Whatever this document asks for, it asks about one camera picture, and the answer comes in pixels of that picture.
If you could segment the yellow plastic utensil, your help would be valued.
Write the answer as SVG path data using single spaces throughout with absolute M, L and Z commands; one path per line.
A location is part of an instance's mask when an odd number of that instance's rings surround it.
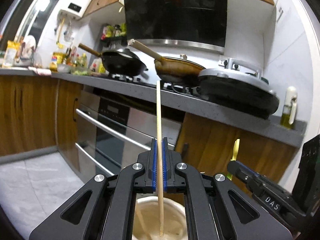
M 231 161 L 236 161 L 237 155 L 238 155 L 238 151 L 239 151 L 239 145 L 240 145 L 240 139 L 236 139 L 236 141 L 234 142 L 234 146 L 233 146 L 233 154 L 232 154 L 232 158 Z M 227 178 L 229 180 L 232 180 L 233 175 L 228 172 L 227 173 Z

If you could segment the wooden chopstick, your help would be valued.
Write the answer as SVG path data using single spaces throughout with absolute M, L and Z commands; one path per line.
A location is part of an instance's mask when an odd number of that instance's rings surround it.
M 136 215 L 137 215 L 137 217 L 138 217 L 138 220 L 139 220 L 139 222 L 140 222 L 140 224 L 141 224 L 142 230 L 143 230 L 144 234 L 146 235 L 146 238 L 147 238 L 148 240 L 152 240 L 151 235 L 150 235 L 150 233 L 149 233 L 149 231 L 148 231 L 148 229 L 147 229 L 147 227 L 146 227 L 146 224 L 145 224 L 145 222 L 144 222 L 141 209 L 140 209 L 140 207 L 139 207 L 138 204 L 136 204 L 136 210 L 135 210 L 135 212 L 136 212 Z
M 157 193 L 159 207 L 159 236 L 164 235 L 164 197 L 163 197 L 163 159 L 162 159 L 162 117 L 161 117 L 161 83 L 156 82 L 157 113 Z

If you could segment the wooden chopstick in holder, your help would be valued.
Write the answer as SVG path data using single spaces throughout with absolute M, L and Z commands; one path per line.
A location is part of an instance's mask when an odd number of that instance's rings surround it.
M 140 224 L 141 224 L 142 230 L 143 230 L 144 234 L 146 235 L 146 238 L 147 238 L 148 240 L 152 240 L 151 235 L 150 235 L 150 233 L 149 233 L 149 231 L 148 231 L 148 229 L 147 229 L 147 227 L 146 227 L 146 224 L 145 224 L 145 222 L 144 222 L 141 209 L 140 209 L 140 207 L 139 207 L 138 204 L 136 204 L 136 210 L 135 210 L 135 212 L 136 212 L 136 215 L 137 215 L 137 217 L 138 217 L 138 220 L 139 220 L 139 222 L 140 222 Z

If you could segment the olive oil bottle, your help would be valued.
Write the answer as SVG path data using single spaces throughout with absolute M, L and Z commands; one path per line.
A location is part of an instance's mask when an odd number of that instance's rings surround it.
M 284 107 L 281 115 L 280 124 L 288 129 L 293 129 L 295 117 L 297 113 L 298 93 L 294 86 L 290 86 L 286 90 Z

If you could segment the stainless built-in oven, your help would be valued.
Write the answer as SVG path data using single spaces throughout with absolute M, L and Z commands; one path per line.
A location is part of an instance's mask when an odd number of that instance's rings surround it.
M 108 177 L 134 163 L 157 137 L 156 104 L 102 89 L 81 91 L 76 108 L 79 172 L 83 181 Z

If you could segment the large black lidded pan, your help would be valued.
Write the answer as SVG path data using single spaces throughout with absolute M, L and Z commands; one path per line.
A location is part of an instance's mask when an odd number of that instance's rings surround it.
M 210 102 L 262 119 L 268 119 L 279 107 L 279 98 L 256 66 L 229 58 L 220 68 L 199 73 L 199 94 Z

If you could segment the brown frying pan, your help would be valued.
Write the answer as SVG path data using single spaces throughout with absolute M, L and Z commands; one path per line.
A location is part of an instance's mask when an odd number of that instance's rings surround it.
M 156 73 L 163 82 L 191 88 L 198 86 L 198 76 L 205 69 L 203 66 L 187 59 L 163 57 L 134 39 L 128 40 L 127 43 L 154 59 Z

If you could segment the yellow seasoning package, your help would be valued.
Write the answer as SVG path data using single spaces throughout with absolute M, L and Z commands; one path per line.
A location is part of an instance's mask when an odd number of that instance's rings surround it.
M 49 69 L 52 72 L 57 72 L 57 66 L 58 64 L 61 64 L 63 62 L 64 53 L 62 52 L 53 52 L 51 62 L 49 64 Z

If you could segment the black range hood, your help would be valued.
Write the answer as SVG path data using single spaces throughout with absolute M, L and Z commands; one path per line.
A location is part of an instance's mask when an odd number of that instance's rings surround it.
M 227 0 L 124 0 L 127 38 L 223 53 Z

